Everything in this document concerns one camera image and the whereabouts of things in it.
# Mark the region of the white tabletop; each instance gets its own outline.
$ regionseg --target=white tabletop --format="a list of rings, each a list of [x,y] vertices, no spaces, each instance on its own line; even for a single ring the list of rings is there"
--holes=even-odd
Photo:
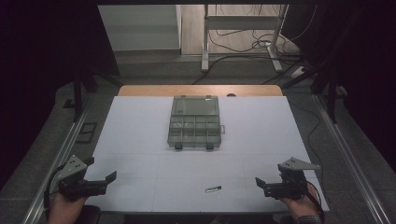
[[[172,102],[173,97],[114,98],[85,178],[101,180],[114,171],[118,177],[106,195],[87,204],[121,213],[287,211],[255,181],[280,183],[277,164],[290,157],[310,162],[286,97],[219,97],[225,134],[211,151],[168,146]],[[315,173],[305,176],[323,199]],[[221,190],[205,192],[216,186]]]

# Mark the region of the green transparent box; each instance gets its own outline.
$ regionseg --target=green transparent box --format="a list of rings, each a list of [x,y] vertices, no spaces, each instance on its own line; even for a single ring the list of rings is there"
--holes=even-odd
[[[206,147],[221,143],[217,96],[175,96],[169,124],[169,147]]]

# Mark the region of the human hand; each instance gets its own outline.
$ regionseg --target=human hand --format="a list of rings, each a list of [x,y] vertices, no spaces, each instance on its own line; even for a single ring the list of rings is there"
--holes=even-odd
[[[308,186],[308,192],[316,200],[318,200],[318,196],[315,188],[311,184],[307,184],[307,186]],[[319,216],[318,209],[315,207],[315,205],[306,195],[304,195],[304,197],[299,200],[293,200],[289,198],[282,198],[279,200],[289,208],[290,214],[293,217],[293,219],[297,219],[299,217]]]
[[[49,224],[75,223],[87,199],[88,198],[79,198],[71,202],[61,193],[56,193],[49,213]]]

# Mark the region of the white wall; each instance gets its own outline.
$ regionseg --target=white wall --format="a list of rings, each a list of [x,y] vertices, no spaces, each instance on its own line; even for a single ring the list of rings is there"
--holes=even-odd
[[[180,6],[99,6],[113,50],[180,49]]]

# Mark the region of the white metal stand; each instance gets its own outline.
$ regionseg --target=white metal stand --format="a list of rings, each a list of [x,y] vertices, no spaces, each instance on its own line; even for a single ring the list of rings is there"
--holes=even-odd
[[[208,5],[205,5],[202,71],[207,71],[209,68],[209,46],[207,42],[209,30],[273,30],[275,28],[271,45],[267,49],[273,59],[275,70],[281,72],[282,66],[276,52],[276,41],[283,24],[286,8],[286,5],[282,5],[282,10],[278,16],[209,16]]]

